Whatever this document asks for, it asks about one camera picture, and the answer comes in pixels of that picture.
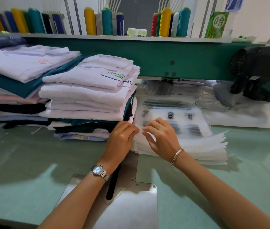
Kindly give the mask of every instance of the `pink garment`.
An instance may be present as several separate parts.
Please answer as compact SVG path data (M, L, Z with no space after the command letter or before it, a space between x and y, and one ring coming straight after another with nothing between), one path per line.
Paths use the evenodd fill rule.
M34 96L28 99L24 99L20 96L12 96L12 95L0 95L0 101L11 101L11 102L17 102L20 104L37 104L40 102L44 102L47 99L41 98L36 93Z

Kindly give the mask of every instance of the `metal plate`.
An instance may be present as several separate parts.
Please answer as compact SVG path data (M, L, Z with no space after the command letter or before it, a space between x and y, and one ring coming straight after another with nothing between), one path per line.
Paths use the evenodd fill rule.
M156 229L157 186L135 182L138 154L129 153L121 164L113 198L106 199L110 180L99 192L84 224L84 229ZM75 174L57 205L76 187L85 175Z

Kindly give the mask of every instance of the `green table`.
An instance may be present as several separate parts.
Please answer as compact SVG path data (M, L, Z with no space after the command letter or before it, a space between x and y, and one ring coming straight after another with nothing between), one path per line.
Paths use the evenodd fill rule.
M52 211L75 173L87 174L104 142L59 141L53 132L0 126L0 219L38 225ZM270 215L270 129L212 127L226 133L228 165L208 169ZM157 185L159 229L226 228L179 170L140 155L138 182Z

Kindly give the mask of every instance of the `green drink carton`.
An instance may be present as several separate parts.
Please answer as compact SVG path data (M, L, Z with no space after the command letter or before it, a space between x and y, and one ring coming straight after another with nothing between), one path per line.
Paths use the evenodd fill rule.
M205 38L221 38L229 12L213 12L209 18Z

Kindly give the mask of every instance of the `silver wristwatch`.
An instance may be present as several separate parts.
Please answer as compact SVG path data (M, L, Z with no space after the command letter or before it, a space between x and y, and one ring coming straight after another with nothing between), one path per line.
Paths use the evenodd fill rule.
M100 175L105 179L105 181L108 181L110 179L110 176L103 169L102 165L95 165L94 167L92 167L91 170L93 175Z

